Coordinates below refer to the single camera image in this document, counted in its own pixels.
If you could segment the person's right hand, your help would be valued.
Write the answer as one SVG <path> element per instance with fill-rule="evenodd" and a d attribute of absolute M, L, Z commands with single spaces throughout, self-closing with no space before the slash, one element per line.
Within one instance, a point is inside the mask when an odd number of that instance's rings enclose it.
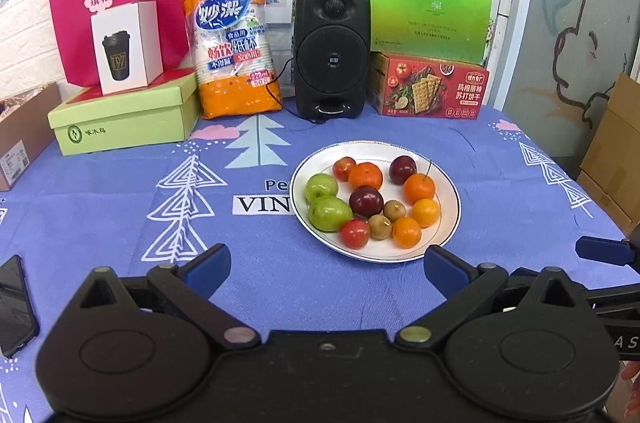
<path fill-rule="evenodd" d="M 640 362 L 638 361 L 627 361 L 620 371 L 620 379 L 630 387 L 625 406 L 625 417 L 636 417 L 640 412 L 639 374 Z"/>

